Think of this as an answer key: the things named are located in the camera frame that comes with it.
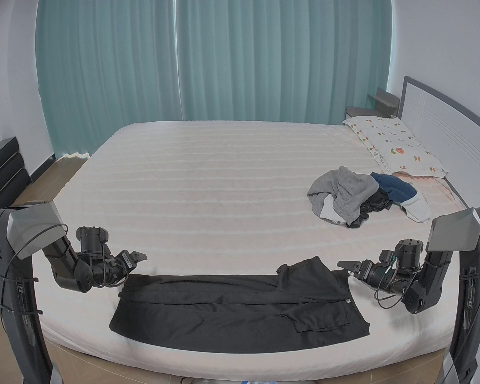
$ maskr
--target bed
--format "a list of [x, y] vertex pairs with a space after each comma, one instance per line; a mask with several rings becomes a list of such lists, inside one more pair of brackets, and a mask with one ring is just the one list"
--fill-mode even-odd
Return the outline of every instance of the bed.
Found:
[[[405, 88], [411, 88], [402, 98], [402, 118], [407, 125], [414, 124], [412, 129], [421, 136], [422, 130], [435, 128], [431, 122], [428, 127], [422, 123], [426, 116], [422, 111], [429, 110], [425, 102], [430, 100], [423, 92], [434, 101], [444, 101], [424, 88], [417, 97], [416, 89], [423, 84], [408, 81]], [[442, 116], [442, 121], [458, 121], [460, 115], [464, 116]], [[427, 147], [432, 144], [423, 141]], [[480, 148], [480, 141], [471, 145]], [[455, 178], [456, 164], [449, 164], [448, 159], [444, 164]], [[426, 241], [430, 223], [416, 223], [396, 206], [372, 213], [359, 229], [335, 226], [315, 216], [306, 192], [318, 176], [340, 165], [359, 173], [380, 172], [347, 126], [255, 121], [140, 123], [122, 128], [105, 142], [60, 191], [55, 204], [71, 229], [75, 249], [79, 242], [72, 234], [74, 229], [106, 228], [113, 253], [129, 249], [148, 255], [148, 261], [135, 270], [147, 275], [273, 274], [281, 264], [315, 255], [336, 269], [339, 260], [376, 260], [382, 249], [393, 249], [400, 239]], [[476, 195], [462, 203], [446, 180], [402, 178], [423, 192], [433, 217], [476, 203]], [[209, 379], [321, 379], [444, 348], [451, 339], [458, 295], [455, 255], [440, 302], [417, 315], [401, 305], [381, 309], [373, 291], [350, 278], [355, 303], [371, 324], [368, 337], [292, 352], [217, 354], [162, 348], [121, 337], [108, 328], [120, 288], [93, 289], [88, 294], [63, 290], [41, 255], [33, 263], [40, 279], [36, 297], [44, 312], [43, 332], [50, 341], [125, 365]]]

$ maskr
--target pillow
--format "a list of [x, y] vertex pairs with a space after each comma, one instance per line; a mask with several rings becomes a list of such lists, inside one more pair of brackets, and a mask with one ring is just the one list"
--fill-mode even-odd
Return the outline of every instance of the pillow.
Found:
[[418, 142], [402, 121], [377, 116], [356, 116], [347, 124], [370, 150], [384, 173], [444, 178], [447, 170], [432, 152]]

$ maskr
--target tile floor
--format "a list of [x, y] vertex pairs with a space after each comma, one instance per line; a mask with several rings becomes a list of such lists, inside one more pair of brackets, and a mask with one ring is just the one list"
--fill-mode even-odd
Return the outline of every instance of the tile floor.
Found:
[[[62, 158], [55, 162], [38, 180], [29, 185], [15, 202], [52, 200], [63, 186], [80, 169], [85, 159]], [[53, 361], [60, 369], [65, 384], [180, 384], [180, 377], [145, 371], [115, 364], [93, 356], [47, 342]], [[443, 350], [418, 356], [397, 364], [355, 373], [349, 376], [319, 380], [318, 384], [415, 384], [435, 383], [442, 365]], [[21, 383], [10, 344], [0, 328], [0, 382]]]

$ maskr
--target gray cloth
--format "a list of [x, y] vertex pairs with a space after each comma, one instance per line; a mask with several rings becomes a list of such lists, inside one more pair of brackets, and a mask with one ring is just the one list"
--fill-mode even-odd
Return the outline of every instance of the gray cloth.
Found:
[[360, 216], [360, 205], [377, 191], [378, 183], [372, 176], [340, 167], [315, 180], [307, 196], [313, 213], [320, 217], [325, 197], [331, 193], [333, 208], [350, 225]]

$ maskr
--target black shiny fabric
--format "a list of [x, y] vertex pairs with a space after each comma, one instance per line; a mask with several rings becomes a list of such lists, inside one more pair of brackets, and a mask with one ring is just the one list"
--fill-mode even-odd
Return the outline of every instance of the black shiny fabric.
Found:
[[387, 192], [385, 192], [382, 188], [378, 188], [378, 191], [370, 196], [360, 206], [360, 216], [350, 225], [347, 224], [347, 227], [359, 228], [361, 222], [369, 218], [370, 212], [380, 212], [383, 209], [390, 209], [391, 206], [392, 201], [388, 198]]
[[317, 348], [369, 334], [346, 270], [318, 256], [277, 275], [130, 275], [110, 329], [147, 344], [202, 352]]

